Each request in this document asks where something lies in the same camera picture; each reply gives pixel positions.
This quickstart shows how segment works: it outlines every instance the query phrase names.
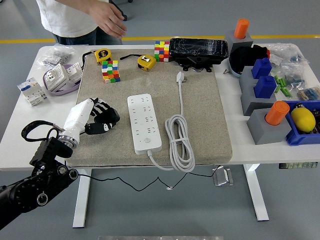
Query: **yellow ball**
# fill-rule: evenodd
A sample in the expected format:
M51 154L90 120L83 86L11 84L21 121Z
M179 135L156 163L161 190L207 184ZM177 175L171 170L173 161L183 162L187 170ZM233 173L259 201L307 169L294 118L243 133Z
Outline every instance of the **yellow ball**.
M305 107L292 110L291 118L297 129L305 133L311 132L316 126L316 119L312 112Z

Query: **rubik's cube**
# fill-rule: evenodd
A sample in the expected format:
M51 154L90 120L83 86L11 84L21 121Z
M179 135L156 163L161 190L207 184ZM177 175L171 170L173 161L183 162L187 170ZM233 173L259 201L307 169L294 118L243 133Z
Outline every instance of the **rubik's cube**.
M169 62L169 41L155 41L154 58L157 62Z
M106 84L120 82L118 61L103 61L102 76Z

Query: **gray floor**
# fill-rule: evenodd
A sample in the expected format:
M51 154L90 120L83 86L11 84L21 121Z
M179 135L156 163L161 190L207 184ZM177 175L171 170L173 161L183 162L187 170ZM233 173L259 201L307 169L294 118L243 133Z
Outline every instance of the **gray floor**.
M239 18L250 20L251 35L320 34L319 1L261 0L125 0L115 1L128 15L127 37L223 36ZM36 1L0 3L0 40L51 39L43 29ZM255 43L293 43L302 51L320 79L319 38L255 39ZM124 44L153 44L128 41ZM0 44L0 139L38 49L53 43ZM197 166L196 173L211 173ZM279 170L277 164L257 169L269 221L257 222L241 165L230 166L235 184L214 187L211 178L187 175L174 189L159 182L136 192L118 180L91 181L86 227L72 229L77 180L47 206L22 214L0 231L2 240L98 239L98 236L224 236L226 240L320 239L320 170ZM0 172L8 185L30 172ZM142 188L160 176L174 185L181 173L154 167L97 169L97 178L122 177Z

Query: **white table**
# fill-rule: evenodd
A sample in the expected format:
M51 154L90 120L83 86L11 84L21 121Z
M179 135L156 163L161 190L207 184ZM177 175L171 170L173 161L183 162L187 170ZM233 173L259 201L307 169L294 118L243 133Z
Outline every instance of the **white table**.
M154 48L153 45L74 46L78 52L70 60L70 63L81 62L83 53L104 47L111 50ZM39 50L27 77L27 79L35 78L44 90L42 77L48 69L40 67L36 63L36 60L49 48L49 46L45 46ZM243 116L242 112L239 79L231 73L224 74L225 69L229 69L227 59L220 65L214 65L213 68L233 152L233 156L228 164L244 165L257 219L259 221L268 220L269 217L255 169L259 164L266 163L318 162L320 159L320 144L289 146L287 142L283 140L278 143L255 145L246 124L249 117ZM308 65L305 67L305 76L309 86L319 84L319 81ZM70 109L76 104L77 92L59 97L50 95L48 91L46 91L46 94L47 99L37 106L31 106L22 94L19 96L0 143L0 170L18 171L33 169L33 167L29 165L29 162L34 156L39 142L26 142L21 137L21 130L35 120L45 120L63 126ZM284 100L281 92L276 95L276 98L277 100ZM39 127L32 131L29 137L42 138L47 131L47 129ZM91 168L83 169L81 172L90 175ZM84 227L89 184L89 178L80 179L74 227Z

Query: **white power cord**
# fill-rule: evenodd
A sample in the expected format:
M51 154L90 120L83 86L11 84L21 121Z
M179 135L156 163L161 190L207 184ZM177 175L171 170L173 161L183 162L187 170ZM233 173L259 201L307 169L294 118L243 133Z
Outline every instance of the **white power cord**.
M182 82L185 82L184 78L185 78L185 74L181 71L176 76L176 82L178 83L178 86L179 86L181 113L173 115L171 118L168 118L165 121L165 129L170 140L169 155L170 155L170 161L172 166L174 167L174 169L178 171L190 173L195 168L196 161L195 161L195 155L192 150L189 137L188 137L187 121L183 116L184 104L182 99ZM175 124L178 125L178 135L179 135L178 139L176 139L175 137L175 131L174 131ZM181 148L182 148L181 156L178 153L179 144L181 144ZM157 168L165 171L173 170L173 168L165 168L165 167L159 166L153 159L151 151L149 150L147 153L149 158Z

